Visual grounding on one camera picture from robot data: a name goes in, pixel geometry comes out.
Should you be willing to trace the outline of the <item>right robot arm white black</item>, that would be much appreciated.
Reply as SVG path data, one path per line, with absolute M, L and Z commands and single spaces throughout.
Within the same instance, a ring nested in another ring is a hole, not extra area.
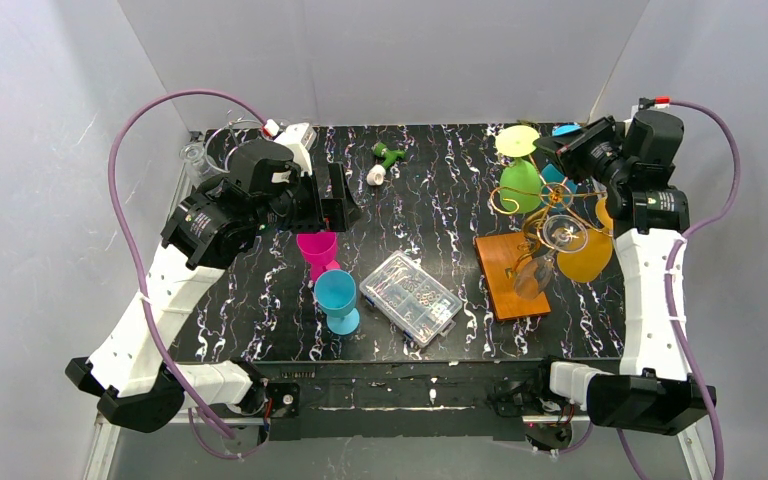
M 653 108 L 533 140 L 565 177 L 606 190 L 625 289 L 625 349 L 616 374 L 545 360 L 541 387 L 598 426 L 674 436 L 707 416 L 716 389 L 691 365 L 680 263 L 691 232 L 686 195 L 670 185 L 682 120 Z

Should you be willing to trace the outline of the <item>blue plastic wine glass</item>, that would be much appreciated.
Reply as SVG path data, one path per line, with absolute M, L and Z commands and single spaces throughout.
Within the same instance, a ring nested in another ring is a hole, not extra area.
M 314 298 L 332 333 L 345 336 L 358 328 L 357 284 L 348 272 L 335 269 L 321 274 L 314 285 Z

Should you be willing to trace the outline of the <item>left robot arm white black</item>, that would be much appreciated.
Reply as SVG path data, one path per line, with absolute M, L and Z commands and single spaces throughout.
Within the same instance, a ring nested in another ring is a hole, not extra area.
M 226 169 L 201 181 L 173 209 L 151 265 L 137 269 L 137 291 L 112 332 L 65 370 L 79 390 L 97 398 L 107 421 L 151 433 L 192 408 L 222 429 L 216 406 L 245 408 L 264 390 L 264 377 L 247 361 L 180 364 L 168 347 L 206 292 L 260 235 L 344 232 L 360 219 L 345 166 L 328 165 L 331 190 L 322 196 L 307 159 L 302 148 L 245 142 Z

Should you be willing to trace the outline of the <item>green plastic wine glass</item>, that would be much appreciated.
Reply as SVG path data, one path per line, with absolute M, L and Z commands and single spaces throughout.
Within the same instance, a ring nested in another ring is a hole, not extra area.
M 534 141 L 539 137 L 539 132 L 527 125 L 504 128 L 495 136 L 497 154 L 508 160 L 497 192 L 503 213 L 526 214 L 541 205 L 542 181 L 530 158 L 536 150 Z

